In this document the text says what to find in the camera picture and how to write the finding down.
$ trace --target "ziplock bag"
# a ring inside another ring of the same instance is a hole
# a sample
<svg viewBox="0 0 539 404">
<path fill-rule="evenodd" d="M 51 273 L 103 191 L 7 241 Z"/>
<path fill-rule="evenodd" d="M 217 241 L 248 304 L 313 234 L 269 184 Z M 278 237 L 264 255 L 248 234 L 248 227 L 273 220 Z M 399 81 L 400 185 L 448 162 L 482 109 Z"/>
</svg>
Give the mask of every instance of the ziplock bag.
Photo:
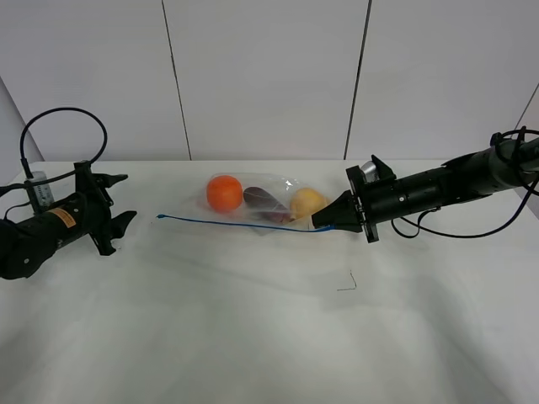
<svg viewBox="0 0 539 404">
<path fill-rule="evenodd" d="M 329 200 L 297 179 L 274 174 L 219 173 L 181 202 L 177 212 L 158 218 L 246 226 L 254 229 L 286 231 L 326 231 L 314 229 L 311 215 Z"/>
</svg>

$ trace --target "black cable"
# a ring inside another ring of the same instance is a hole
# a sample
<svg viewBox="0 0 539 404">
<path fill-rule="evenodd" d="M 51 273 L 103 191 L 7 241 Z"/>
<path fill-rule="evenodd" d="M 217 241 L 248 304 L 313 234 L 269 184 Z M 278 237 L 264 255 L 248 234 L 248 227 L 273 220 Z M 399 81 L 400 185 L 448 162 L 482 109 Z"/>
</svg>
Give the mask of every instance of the black cable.
<svg viewBox="0 0 539 404">
<path fill-rule="evenodd" d="M 526 183 L 521 173 L 522 169 L 520 168 L 520 156 L 519 156 L 518 151 L 520 149 L 520 145 L 524 141 L 524 136 L 526 135 L 526 133 L 539 136 L 539 130 L 527 129 L 525 126 L 522 126 L 518 130 L 510 130 L 509 132 L 505 132 L 503 135 L 501 133 L 498 133 L 496 134 L 498 138 L 497 138 L 497 141 L 494 143 L 494 150 L 496 152 L 496 156 L 498 157 L 498 159 L 500 159 L 502 162 L 509 164 L 510 166 L 513 167 L 515 171 L 515 176 L 518 179 L 522 188 L 524 188 L 526 191 L 531 192 L 535 196 L 539 196 L 539 192 L 535 191 L 532 187 L 530 187 L 530 185 Z M 518 135 L 515 140 L 515 148 L 513 149 L 511 158 L 506 158 L 501 152 L 500 145 L 504 141 L 504 138 L 508 136 L 512 136 L 512 135 Z"/>
<path fill-rule="evenodd" d="M 16 209 L 16 208 L 24 208 L 25 206 L 28 206 L 28 205 L 30 205 L 30 202 L 26 202 L 25 204 L 15 205 L 15 206 L 12 206 L 11 208 L 8 208 L 8 210 L 6 210 L 6 213 L 3 216 L 3 219 L 5 221 L 8 219 L 8 214 L 11 210 Z"/>
<path fill-rule="evenodd" d="M 85 115 L 89 116 L 90 118 L 93 118 L 93 120 L 95 120 L 98 123 L 98 125 L 101 127 L 101 130 L 103 131 L 103 144 L 101 145 L 101 148 L 99 149 L 98 153 L 89 162 L 86 162 L 85 164 L 83 164 L 79 168 L 76 168 L 76 169 L 70 171 L 69 173 L 65 173 L 65 174 L 58 175 L 58 176 L 53 177 L 53 178 L 44 179 L 42 181 L 36 181 L 36 182 L 33 182 L 33 183 L 29 183 L 29 184 L 26 184 L 26 183 L 12 183 L 11 185 L 8 185 L 8 186 L 5 186 L 5 187 L 0 187 L 0 197 L 2 197 L 3 195 L 7 194 L 10 191 L 13 191 L 14 189 L 31 189 L 31 188 L 36 187 L 38 185 L 44 185 L 46 183 L 54 183 L 56 181 L 60 181 L 61 179 L 71 177 L 72 175 L 75 175 L 76 173 L 82 171 L 86 166 L 93 164 L 94 162 L 96 162 L 101 157 L 101 155 L 104 152 L 104 149 L 107 146 L 107 142 L 109 141 L 109 135 L 107 134 L 107 130 L 104 127 L 103 122 L 101 122 L 101 120 L 97 116 L 95 116 L 91 112 L 88 112 L 85 109 L 80 109 L 80 108 L 75 108 L 75 107 L 59 107 L 59 108 L 49 109 L 48 111 L 42 112 L 41 114 L 39 114 L 39 115 L 35 116 L 34 118 L 32 118 L 28 122 L 28 124 L 26 124 L 26 126 L 23 129 L 23 132 L 20 135 L 20 143 L 19 143 L 20 161 L 21 161 L 21 163 L 23 165 L 23 169 L 24 169 L 24 173 L 26 174 L 26 178 L 33 178 L 32 172 L 30 171 L 30 168 L 29 168 L 28 160 L 26 160 L 26 155 L 24 153 L 24 140 L 26 139 L 26 134 L 28 133 L 28 129 L 37 120 L 43 118 L 44 116 L 47 116 L 48 114 L 53 114 L 53 113 L 59 112 L 59 111 L 80 112 L 81 114 L 85 114 Z"/>
<path fill-rule="evenodd" d="M 525 181 L 521 177 L 521 173 L 520 173 L 522 170 L 520 169 L 519 149 L 520 149 L 520 144 L 522 143 L 522 141 L 524 141 L 524 135 L 526 133 L 530 133 L 530 134 L 539 136 L 539 131 L 537 131 L 537 130 L 528 130 L 525 126 L 522 126 L 522 128 L 520 128 L 519 130 L 511 130 L 509 132 L 504 133 L 503 135 L 498 134 L 498 139 L 494 144 L 494 150 L 495 150 L 496 155 L 498 156 L 498 158 L 501 161 L 511 165 L 515 169 L 516 177 L 520 180 L 520 182 L 522 182 L 524 184 L 524 187 L 526 188 L 526 195 L 522 199 L 522 202 L 520 203 L 520 205 L 517 208 L 516 212 L 502 226 L 500 226 L 500 227 L 498 227 L 498 228 L 496 228 L 496 229 L 494 229 L 492 231 L 487 231 L 486 233 L 472 234 L 472 235 L 458 235 L 458 234 L 443 233 L 441 231 L 434 231 L 434 230 L 431 230 L 431 229 L 428 229 L 426 227 L 421 226 L 421 221 L 424 219 L 424 217 L 427 216 L 430 212 L 439 210 L 439 208 L 437 208 L 437 209 L 434 209 L 434 210 L 427 210 L 427 211 L 423 212 L 421 215 L 419 215 L 417 223 L 413 223 L 411 220 L 406 219 L 405 217 L 400 218 L 403 221 L 405 221 L 406 223 L 408 223 L 409 225 L 414 226 L 414 227 L 416 227 L 418 229 L 418 231 L 415 234 L 408 235 L 408 234 L 402 233 L 395 226 L 394 220 L 391 220 L 391 226 L 392 226 L 393 230 L 399 236 L 404 237 L 404 238 L 415 238 L 415 237 L 417 237 L 419 235 L 419 231 L 423 230 L 423 231 L 427 231 L 428 233 L 436 234 L 437 236 L 442 236 L 442 237 L 471 239 L 471 238 L 482 238 L 482 237 L 492 236 L 493 234 L 496 234 L 496 233 L 506 229 L 507 227 L 509 227 L 519 217 L 520 213 L 522 213 L 522 211 L 525 208 L 526 203 L 528 202 L 530 197 L 532 195 L 539 195 L 539 193 L 537 191 L 535 191 L 535 187 L 539 183 L 539 175 L 537 175 L 536 179 L 533 181 L 533 183 L 531 183 L 531 186 L 530 186 L 527 183 L 525 183 Z M 514 134 L 518 134 L 518 137 L 517 137 L 516 142 L 515 142 L 515 148 L 513 149 L 513 153 L 511 154 L 511 158 L 506 158 L 506 157 L 504 157 L 502 155 L 501 150 L 499 149 L 499 145 L 504 140 L 505 137 L 512 136 Z"/>
<path fill-rule="evenodd" d="M 536 186 L 537 186 L 537 183 L 539 183 L 539 177 L 536 178 L 536 180 L 532 183 L 531 185 L 531 189 L 533 190 Z M 401 237 L 405 237 L 405 238 L 415 238 L 418 234 L 419 234 L 419 230 L 423 230 L 423 231 L 427 231 L 428 233 L 431 233 L 431 234 L 436 234 L 437 236 L 442 236 L 442 237 L 449 237 L 449 238 L 465 238 L 465 239 L 470 239 L 470 238 L 482 238 L 482 237 L 488 237 L 488 236 L 492 236 L 493 234 L 496 234 L 502 230 L 505 230 L 507 227 L 509 227 L 514 221 L 516 221 L 516 219 L 520 216 L 520 213 L 522 213 L 524 207 L 526 206 L 526 203 L 528 202 L 528 199 L 531 197 L 531 192 L 528 191 L 524 197 L 524 199 L 522 200 L 522 202 L 520 203 L 518 209 L 516 210 L 515 214 L 508 220 L 506 221 L 502 226 L 492 230 L 492 231 L 487 231 L 486 233 L 482 233 L 482 234 L 472 234 L 472 235 L 458 235 L 458 234 L 449 234 L 449 233 L 442 233 L 440 231 L 434 231 L 434 230 L 431 230 L 431 229 L 428 229 L 426 227 L 423 227 L 420 225 L 420 223 L 413 223 L 412 221 L 406 219 L 405 217 L 401 217 L 400 219 L 402 219 L 403 221 L 405 221 L 406 223 L 408 223 L 409 225 L 412 225 L 414 227 L 417 227 L 418 228 L 418 233 L 415 234 L 414 236 L 408 236 L 408 235 L 404 235 L 402 232 L 400 232 L 397 227 L 395 227 L 395 223 L 393 223 L 393 221 L 391 221 L 391 224 L 392 224 L 392 227 L 393 227 L 393 230 Z M 421 215 L 423 215 L 423 217 L 426 216 L 427 213 L 430 213 L 432 210 L 427 210 L 426 212 L 423 212 Z"/>
</svg>

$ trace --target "white wall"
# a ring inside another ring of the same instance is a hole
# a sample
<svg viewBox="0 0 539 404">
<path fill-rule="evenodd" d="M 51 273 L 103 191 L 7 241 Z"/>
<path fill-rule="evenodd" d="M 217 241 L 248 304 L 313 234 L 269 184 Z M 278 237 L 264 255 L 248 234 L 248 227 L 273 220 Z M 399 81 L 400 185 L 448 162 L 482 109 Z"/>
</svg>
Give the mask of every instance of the white wall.
<svg viewBox="0 0 539 404">
<path fill-rule="evenodd" d="M 12 180 L 21 170 L 19 137 L 24 123 L 0 78 L 0 185 Z M 32 136 L 26 137 L 26 157 L 30 162 L 42 160 Z"/>
<path fill-rule="evenodd" d="M 539 130 L 539 88 L 530 101 L 530 105 L 526 110 L 526 113 L 522 117 L 519 123 L 519 127 L 527 126 L 529 129 Z"/>
<path fill-rule="evenodd" d="M 21 115 L 76 106 L 107 126 L 104 159 L 188 159 L 159 0 L 2 0 L 0 72 Z M 33 128 L 46 160 L 89 158 L 101 132 L 59 113 Z"/>
<path fill-rule="evenodd" d="M 342 159 L 367 0 L 165 0 L 194 159 Z"/>
<path fill-rule="evenodd" d="M 349 158 L 451 158 L 512 130 L 537 85 L 537 0 L 375 0 Z"/>
</svg>

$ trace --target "white table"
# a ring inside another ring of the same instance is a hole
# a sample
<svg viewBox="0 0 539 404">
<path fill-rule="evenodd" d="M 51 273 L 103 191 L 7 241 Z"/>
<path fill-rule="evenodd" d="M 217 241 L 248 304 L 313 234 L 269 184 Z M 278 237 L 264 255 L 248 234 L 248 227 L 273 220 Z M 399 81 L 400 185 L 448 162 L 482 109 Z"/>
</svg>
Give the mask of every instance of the white table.
<svg viewBox="0 0 539 404">
<path fill-rule="evenodd" d="M 0 402 L 538 402 L 539 221 L 528 209 L 486 239 L 410 241 L 384 224 L 370 245 L 342 231 L 155 219 L 180 213 L 214 173 L 285 174 L 334 198 L 356 163 L 96 163 L 129 174 L 110 190 L 113 211 L 139 214 L 111 257 L 84 237 L 32 278 L 0 282 Z M 399 176 L 438 164 L 390 162 Z M 72 187 L 52 186 L 57 199 Z M 0 212 L 23 201 L 12 192 Z M 486 231 L 519 203 L 504 192 L 424 223 Z M 350 271 L 357 289 L 337 291 L 353 286 Z"/>
</svg>

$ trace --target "panel seam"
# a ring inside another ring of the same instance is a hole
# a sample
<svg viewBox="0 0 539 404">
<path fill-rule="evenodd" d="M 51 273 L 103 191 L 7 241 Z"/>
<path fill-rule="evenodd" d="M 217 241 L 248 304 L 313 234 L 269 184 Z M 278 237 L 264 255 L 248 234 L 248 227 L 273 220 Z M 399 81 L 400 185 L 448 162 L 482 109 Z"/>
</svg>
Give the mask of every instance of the panel seam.
<svg viewBox="0 0 539 404">
<path fill-rule="evenodd" d="M 189 137 L 187 136 L 187 125 L 185 124 L 184 105 L 182 103 L 182 96 L 179 93 L 178 73 L 176 72 L 176 62 L 174 61 L 174 52 L 172 50 L 172 41 L 170 40 L 170 31 L 168 30 L 167 11 L 165 9 L 165 2 L 161 0 L 163 6 L 163 17 L 165 19 L 165 28 L 167 29 L 168 48 L 170 49 L 170 60 L 172 62 L 172 70 L 174 72 L 174 80 L 176 80 L 176 90 L 178 91 L 179 110 L 182 113 L 182 122 L 184 124 L 185 141 L 187 143 L 187 152 L 189 153 L 189 160 L 192 161 L 191 147 L 189 145 Z"/>
<path fill-rule="evenodd" d="M 357 73 L 355 75 L 355 85 L 354 85 L 354 97 L 352 98 L 352 107 L 350 110 L 350 120 L 348 122 L 348 132 L 346 134 L 346 143 L 344 144 L 344 157 L 343 160 L 346 160 L 348 156 L 348 145 L 350 143 L 350 133 L 352 131 L 352 122 L 354 121 L 354 110 L 355 110 L 355 100 L 357 98 L 357 89 L 360 84 L 360 74 L 361 66 L 363 65 L 363 54 L 365 52 L 365 43 L 367 39 L 367 31 L 369 29 L 369 20 L 371 19 L 371 9 L 372 9 L 372 0 L 369 0 L 367 5 L 367 13 L 365 16 L 365 25 L 363 27 L 363 39 L 361 40 L 361 50 L 360 50 L 360 59 L 357 65 Z"/>
<path fill-rule="evenodd" d="M 528 104 L 526 104 L 526 107 L 524 108 L 524 111 L 522 111 L 522 115 L 520 116 L 518 122 L 515 125 L 515 130 L 517 130 L 518 127 L 520 126 L 520 122 L 522 121 L 522 119 L 524 118 L 524 115 L 526 114 L 526 111 L 530 107 L 531 101 L 533 101 L 533 98 L 535 97 L 538 88 L 539 88 L 539 83 L 536 85 L 536 89 L 533 90 L 533 94 L 531 95 L 530 100 L 528 101 Z"/>
</svg>

